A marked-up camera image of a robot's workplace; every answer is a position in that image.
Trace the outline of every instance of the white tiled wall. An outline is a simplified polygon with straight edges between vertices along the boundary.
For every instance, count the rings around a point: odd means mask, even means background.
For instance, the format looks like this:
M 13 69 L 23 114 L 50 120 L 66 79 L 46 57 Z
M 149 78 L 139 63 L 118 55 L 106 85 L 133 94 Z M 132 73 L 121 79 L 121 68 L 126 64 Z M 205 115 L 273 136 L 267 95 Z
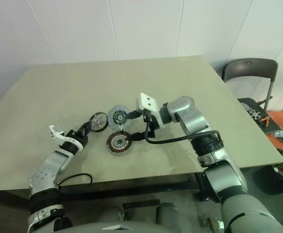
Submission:
M 0 0 L 0 97 L 28 65 L 204 54 L 279 63 L 270 109 L 283 110 L 283 0 Z M 233 80 L 264 99 L 260 78 Z

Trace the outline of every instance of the black cable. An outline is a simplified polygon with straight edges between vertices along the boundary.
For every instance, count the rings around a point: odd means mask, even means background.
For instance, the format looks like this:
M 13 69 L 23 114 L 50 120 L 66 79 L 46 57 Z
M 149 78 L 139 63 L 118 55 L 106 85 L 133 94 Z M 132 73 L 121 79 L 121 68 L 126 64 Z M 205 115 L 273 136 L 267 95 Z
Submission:
M 89 184 L 90 184 L 90 183 L 93 183 L 93 177 L 92 177 L 92 175 L 90 175 L 89 173 L 78 173 L 78 174 L 75 174 L 75 175 L 66 177 L 64 180 L 62 180 L 61 182 L 58 183 L 58 186 L 60 187 L 60 185 L 61 185 L 62 183 L 64 183 L 65 181 L 70 180 L 71 178 L 78 177 L 78 176 L 88 176 L 88 177 L 90 178 Z
M 193 135 L 171 138 L 171 139 L 166 139 L 166 140 L 161 140 L 161 141 L 152 141 L 152 140 L 149 140 L 149 138 L 148 138 L 149 126 L 150 126 L 150 121 L 148 120 L 147 125 L 146 125 L 146 130 L 145 130 L 145 133 L 144 133 L 144 137 L 145 137 L 145 140 L 150 144 L 165 144 L 165 143 L 171 143 L 171 142 L 179 142 L 179 141 L 183 141 L 183 140 L 198 138 L 198 137 L 201 137 L 201 136 L 208 136 L 208 135 L 213 134 L 213 133 L 216 133 L 217 136 L 218 136 L 218 140 L 221 141 L 220 134 L 217 130 L 211 130 L 211 131 L 207 131 L 207 132 L 203 132 L 203 133 L 196 133 L 196 134 L 193 134 Z

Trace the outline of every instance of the gray folding chair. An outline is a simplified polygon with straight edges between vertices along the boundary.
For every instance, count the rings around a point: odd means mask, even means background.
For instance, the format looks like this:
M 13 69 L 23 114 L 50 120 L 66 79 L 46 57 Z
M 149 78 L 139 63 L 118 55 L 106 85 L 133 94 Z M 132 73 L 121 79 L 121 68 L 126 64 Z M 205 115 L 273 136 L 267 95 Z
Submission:
M 267 111 L 273 84 L 277 73 L 278 63 L 270 59 L 246 58 L 238 59 L 226 64 L 222 71 L 224 82 L 240 76 L 258 76 L 270 79 L 270 85 L 265 100 L 264 111 Z

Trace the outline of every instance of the floor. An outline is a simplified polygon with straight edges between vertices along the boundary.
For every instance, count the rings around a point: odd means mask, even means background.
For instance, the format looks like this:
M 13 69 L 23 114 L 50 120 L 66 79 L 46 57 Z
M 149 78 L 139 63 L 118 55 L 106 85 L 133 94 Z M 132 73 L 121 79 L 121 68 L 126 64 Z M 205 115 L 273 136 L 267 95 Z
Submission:
M 244 169 L 249 187 L 249 193 L 257 197 L 283 223 L 283 193 L 270 195 L 264 193 L 256 182 L 259 168 Z M 95 222 L 100 213 L 110 206 L 122 206 L 123 203 L 160 199 L 161 202 L 172 202 L 181 214 L 183 233 L 210 233 L 203 225 L 203 219 L 215 217 L 221 219 L 220 204 L 212 201 L 200 202 L 195 198 L 195 192 L 189 190 L 169 191 L 156 194 L 118 197 L 104 200 L 75 201 L 65 203 L 67 216 L 74 225 Z M 135 221 L 155 221 L 156 206 L 128 209 L 126 217 Z M 27 230 L 29 212 L 0 205 L 0 233 L 21 233 Z

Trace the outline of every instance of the chair backrest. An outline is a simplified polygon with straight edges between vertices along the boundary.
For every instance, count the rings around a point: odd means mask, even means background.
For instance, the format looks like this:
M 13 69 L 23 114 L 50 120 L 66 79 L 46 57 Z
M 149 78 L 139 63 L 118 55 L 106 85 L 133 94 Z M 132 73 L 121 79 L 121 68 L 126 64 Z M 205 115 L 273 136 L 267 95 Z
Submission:
M 270 59 L 246 58 L 226 64 L 222 71 L 224 82 L 240 76 L 259 76 L 275 81 L 278 63 Z

